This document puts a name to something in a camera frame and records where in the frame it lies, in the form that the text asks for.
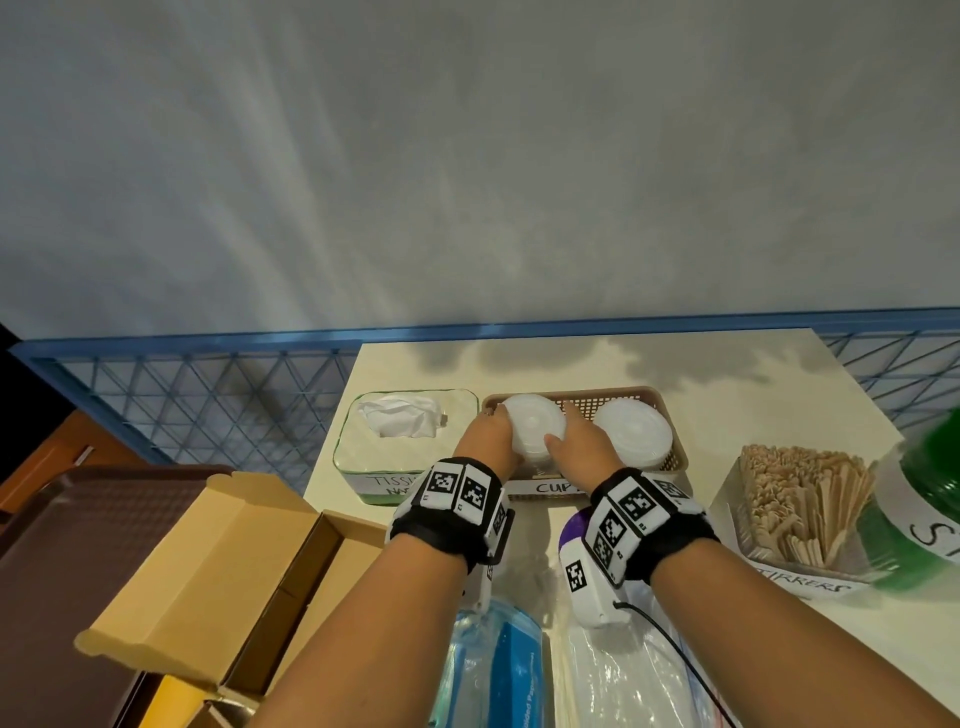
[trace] hand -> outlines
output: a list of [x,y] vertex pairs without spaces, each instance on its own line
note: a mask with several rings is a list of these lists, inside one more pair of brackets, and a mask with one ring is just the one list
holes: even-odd
[[514,426],[507,408],[498,404],[492,415],[484,412],[477,415],[453,454],[479,460],[496,473],[501,483],[506,483],[522,460],[514,452]]
[[564,477],[588,494],[624,467],[613,443],[572,401],[564,402],[566,435],[546,434],[543,443]]

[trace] forearm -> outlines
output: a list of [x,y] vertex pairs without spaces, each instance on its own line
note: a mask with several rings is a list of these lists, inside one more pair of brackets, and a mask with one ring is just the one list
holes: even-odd
[[422,728],[467,577],[463,557],[400,534],[326,619],[253,728]]
[[960,724],[866,645],[716,542],[668,556],[651,584],[745,726]]

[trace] wooden drawer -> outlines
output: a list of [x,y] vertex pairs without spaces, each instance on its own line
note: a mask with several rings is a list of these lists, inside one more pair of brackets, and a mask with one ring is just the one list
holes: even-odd
[[139,455],[78,410],[0,485],[0,517],[16,513],[36,491],[76,465],[142,463]]

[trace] purple device cap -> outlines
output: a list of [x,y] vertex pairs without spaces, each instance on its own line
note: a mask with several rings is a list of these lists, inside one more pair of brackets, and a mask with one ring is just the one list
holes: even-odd
[[563,548],[564,544],[574,539],[582,539],[586,535],[592,513],[592,508],[584,508],[570,517],[570,520],[564,525],[564,530],[560,532],[560,548]]

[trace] bundle of wooden stirrers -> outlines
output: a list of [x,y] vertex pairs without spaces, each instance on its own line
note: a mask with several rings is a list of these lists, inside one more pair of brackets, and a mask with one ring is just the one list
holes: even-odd
[[754,558],[829,569],[874,487],[845,452],[748,445],[740,453]]

